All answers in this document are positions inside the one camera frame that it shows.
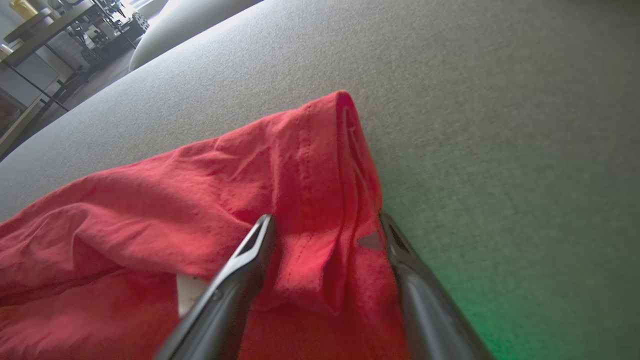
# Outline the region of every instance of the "yellow container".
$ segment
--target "yellow container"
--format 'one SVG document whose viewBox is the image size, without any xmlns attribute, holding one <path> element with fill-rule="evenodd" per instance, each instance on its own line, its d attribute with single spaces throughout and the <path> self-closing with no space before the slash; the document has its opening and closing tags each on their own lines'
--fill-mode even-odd
<svg viewBox="0 0 640 360">
<path fill-rule="evenodd" d="M 27 0 L 13 0 L 9 2 L 9 6 L 18 13 L 24 20 L 29 20 L 32 16 L 38 13 Z"/>
</svg>

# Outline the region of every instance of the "dark floor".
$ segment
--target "dark floor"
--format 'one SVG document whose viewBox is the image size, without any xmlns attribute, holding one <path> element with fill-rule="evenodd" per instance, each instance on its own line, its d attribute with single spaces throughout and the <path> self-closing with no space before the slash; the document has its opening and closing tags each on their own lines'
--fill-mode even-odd
<svg viewBox="0 0 640 360">
<path fill-rule="evenodd" d="M 100 92 L 100 90 L 106 88 L 111 85 L 118 79 L 122 78 L 129 71 L 129 62 L 131 61 L 131 56 L 133 56 L 133 50 L 131 49 L 121 55 L 119 58 L 113 61 L 113 63 L 109 64 L 106 68 L 96 72 L 89 78 L 89 82 L 82 85 L 80 89 L 78 89 L 69 100 L 65 101 L 65 106 L 68 109 L 75 108 L 80 105 L 85 100 L 89 99 L 91 96 Z M 62 115 L 65 114 L 65 111 L 54 105 L 51 107 L 47 113 L 44 114 L 37 122 L 30 125 L 30 129 L 24 133 L 24 137 L 20 142 L 27 140 L 32 137 L 35 133 L 42 130 L 44 127 L 48 126 Z"/>
</svg>

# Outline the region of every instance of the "folded shirt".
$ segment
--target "folded shirt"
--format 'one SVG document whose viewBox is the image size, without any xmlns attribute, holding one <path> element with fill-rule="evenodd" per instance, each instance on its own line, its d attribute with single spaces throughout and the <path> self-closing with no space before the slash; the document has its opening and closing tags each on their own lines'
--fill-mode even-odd
<svg viewBox="0 0 640 360">
<path fill-rule="evenodd" d="M 240 358 L 407 359 L 381 202 L 346 92 L 74 181 L 0 224 L 0 357 L 152 357 L 175 274 L 211 280 L 270 213 Z"/>
</svg>

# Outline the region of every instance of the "clothing tag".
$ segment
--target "clothing tag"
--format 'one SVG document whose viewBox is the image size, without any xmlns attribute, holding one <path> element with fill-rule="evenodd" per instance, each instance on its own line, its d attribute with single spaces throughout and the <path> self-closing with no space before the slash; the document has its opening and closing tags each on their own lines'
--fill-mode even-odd
<svg viewBox="0 0 640 360">
<path fill-rule="evenodd" d="M 177 274 L 175 282 L 178 287 L 178 315 L 183 317 L 200 295 L 207 289 L 207 282 L 195 276 Z"/>
</svg>

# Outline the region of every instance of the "couch cushion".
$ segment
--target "couch cushion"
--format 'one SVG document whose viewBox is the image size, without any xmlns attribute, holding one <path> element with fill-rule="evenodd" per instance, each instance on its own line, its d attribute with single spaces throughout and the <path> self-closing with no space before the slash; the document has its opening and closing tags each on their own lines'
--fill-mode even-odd
<svg viewBox="0 0 640 360">
<path fill-rule="evenodd" d="M 167 50 L 259 1 L 169 0 L 142 36 L 129 63 L 129 71 L 141 67 Z"/>
<path fill-rule="evenodd" d="M 498 358 L 637 359 L 639 19 L 633 0 L 265 0 L 10 154 L 0 218 L 344 88 L 385 211 Z"/>
</svg>

